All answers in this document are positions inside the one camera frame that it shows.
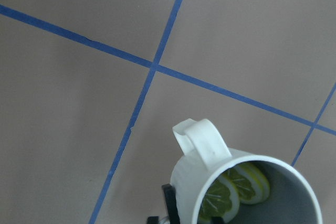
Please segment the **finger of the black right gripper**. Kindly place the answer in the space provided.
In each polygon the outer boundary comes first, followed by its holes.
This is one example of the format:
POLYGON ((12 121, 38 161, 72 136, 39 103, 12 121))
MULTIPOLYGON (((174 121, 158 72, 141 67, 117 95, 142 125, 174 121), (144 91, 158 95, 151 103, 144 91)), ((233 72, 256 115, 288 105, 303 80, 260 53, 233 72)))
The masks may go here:
POLYGON ((167 216, 160 219, 159 216, 149 216, 147 217, 147 224, 180 224, 180 217, 177 210, 176 204, 176 192, 171 184, 162 185, 162 191, 166 206, 167 216))

